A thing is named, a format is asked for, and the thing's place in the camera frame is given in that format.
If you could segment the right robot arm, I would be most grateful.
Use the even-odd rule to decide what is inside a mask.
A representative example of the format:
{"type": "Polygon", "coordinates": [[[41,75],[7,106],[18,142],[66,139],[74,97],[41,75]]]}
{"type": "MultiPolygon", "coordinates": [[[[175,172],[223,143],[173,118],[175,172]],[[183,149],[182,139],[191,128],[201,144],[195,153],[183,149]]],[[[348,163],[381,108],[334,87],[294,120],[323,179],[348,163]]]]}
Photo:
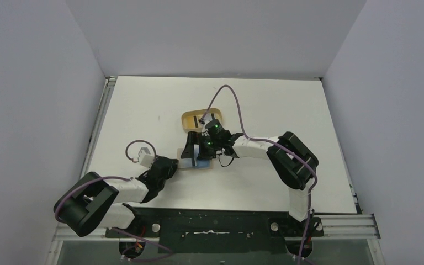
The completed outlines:
{"type": "Polygon", "coordinates": [[[290,232],[301,236],[309,230],[309,194],[319,161],[294,133],[287,131],[277,137],[247,138],[242,132],[229,132],[218,120],[205,124],[201,132],[188,132],[181,159],[191,160],[196,165],[219,155],[269,161],[289,188],[290,232]]]}

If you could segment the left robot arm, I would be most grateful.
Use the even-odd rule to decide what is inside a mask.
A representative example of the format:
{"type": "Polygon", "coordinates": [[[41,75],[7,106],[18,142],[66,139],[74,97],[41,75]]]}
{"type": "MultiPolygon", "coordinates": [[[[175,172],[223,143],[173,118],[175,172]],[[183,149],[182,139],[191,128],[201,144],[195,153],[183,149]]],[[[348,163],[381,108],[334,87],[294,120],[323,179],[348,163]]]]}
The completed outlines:
{"type": "Polygon", "coordinates": [[[134,237],[140,233],[142,223],[132,204],[156,198],[178,165],[178,159],[157,156],[137,177],[102,177],[95,171],[88,172],[56,202],[55,219],[80,237],[99,227],[115,227],[134,237]]]}

